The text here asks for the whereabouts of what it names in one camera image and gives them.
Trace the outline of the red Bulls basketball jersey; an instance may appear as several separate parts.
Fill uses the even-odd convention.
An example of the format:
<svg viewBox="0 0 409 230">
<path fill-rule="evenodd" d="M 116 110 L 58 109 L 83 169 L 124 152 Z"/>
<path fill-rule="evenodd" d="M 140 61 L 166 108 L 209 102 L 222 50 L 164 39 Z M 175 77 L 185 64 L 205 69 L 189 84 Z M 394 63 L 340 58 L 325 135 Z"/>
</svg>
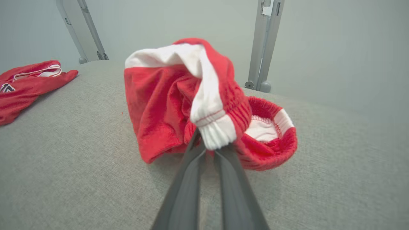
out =
<svg viewBox="0 0 409 230">
<path fill-rule="evenodd" d="M 39 96 L 70 83 L 77 70 L 62 71 L 57 60 L 15 67 L 0 75 L 0 126 L 12 123 Z"/>
</svg>

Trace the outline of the grey fabric sofa cushion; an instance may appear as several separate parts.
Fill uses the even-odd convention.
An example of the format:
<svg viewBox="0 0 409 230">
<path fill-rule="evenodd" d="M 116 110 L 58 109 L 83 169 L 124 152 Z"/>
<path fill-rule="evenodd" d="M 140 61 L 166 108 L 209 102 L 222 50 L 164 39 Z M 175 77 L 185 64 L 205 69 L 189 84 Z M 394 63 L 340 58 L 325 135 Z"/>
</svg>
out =
<svg viewBox="0 0 409 230">
<path fill-rule="evenodd" d="M 124 64 L 90 62 L 0 127 L 0 230 L 149 230 L 181 155 L 146 164 Z M 409 230 L 409 103 L 368 115 L 244 90 L 285 108 L 298 149 L 247 171 L 271 230 Z"/>
</svg>

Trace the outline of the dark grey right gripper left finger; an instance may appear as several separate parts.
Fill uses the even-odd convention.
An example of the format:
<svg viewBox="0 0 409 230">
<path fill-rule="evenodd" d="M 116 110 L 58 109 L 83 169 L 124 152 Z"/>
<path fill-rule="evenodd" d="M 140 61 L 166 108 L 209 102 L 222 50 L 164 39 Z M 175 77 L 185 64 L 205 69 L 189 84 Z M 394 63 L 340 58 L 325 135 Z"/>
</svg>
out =
<svg viewBox="0 0 409 230">
<path fill-rule="evenodd" d="M 198 230 L 200 178 L 206 147 L 196 129 L 151 230 Z"/>
</svg>

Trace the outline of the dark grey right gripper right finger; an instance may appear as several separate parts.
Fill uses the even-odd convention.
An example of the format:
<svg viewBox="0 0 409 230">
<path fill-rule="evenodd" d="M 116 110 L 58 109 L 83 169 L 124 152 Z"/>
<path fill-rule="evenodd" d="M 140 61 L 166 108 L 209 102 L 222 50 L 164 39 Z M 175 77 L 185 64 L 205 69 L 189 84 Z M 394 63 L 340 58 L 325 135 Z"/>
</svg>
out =
<svg viewBox="0 0 409 230">
<path fill-rule="evenodd" d="M 215 150 L 223 230 L 270 230 L 234 145 Z"/>
</svg>

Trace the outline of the grey metal stand leg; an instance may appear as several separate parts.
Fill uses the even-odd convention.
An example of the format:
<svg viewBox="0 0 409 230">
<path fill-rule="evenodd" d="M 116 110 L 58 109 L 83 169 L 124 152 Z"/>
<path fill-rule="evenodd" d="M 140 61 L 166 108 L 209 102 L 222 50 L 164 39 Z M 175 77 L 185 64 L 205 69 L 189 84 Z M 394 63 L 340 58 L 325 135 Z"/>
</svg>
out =
<svg viewBox="0 0 409 230">
<path fill-rule="evenodd" d="M 80 55 L 79 64 L 108 60 L 86 0 L 56 0 L 56 4 Z"/>
<path fill-rule="evenodd" d="M 267 80 L 285 0 L 258 0 L 250 69 L 245 88 L 270 93 Z"/>
</svg>

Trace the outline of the red and white mesh shorts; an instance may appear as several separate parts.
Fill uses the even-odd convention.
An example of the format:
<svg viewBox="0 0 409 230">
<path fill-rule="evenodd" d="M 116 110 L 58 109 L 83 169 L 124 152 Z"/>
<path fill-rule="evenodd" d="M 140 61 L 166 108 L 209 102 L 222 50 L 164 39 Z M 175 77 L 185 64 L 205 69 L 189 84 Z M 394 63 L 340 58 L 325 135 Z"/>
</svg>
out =
<svg viewBox="0 0 409 230">
<path fill-rule="evenodd" d="M 246 96 L 234 77 L 231 60 L 200 38 L 133 52 L 124 83 L 141 158 L 152 163 L 183 152 L 199 130 L 209 151 L 234 144 L 245 169 L 264 171 L 290 159 L 298 140 L 289 115 Z"/>
</svg>

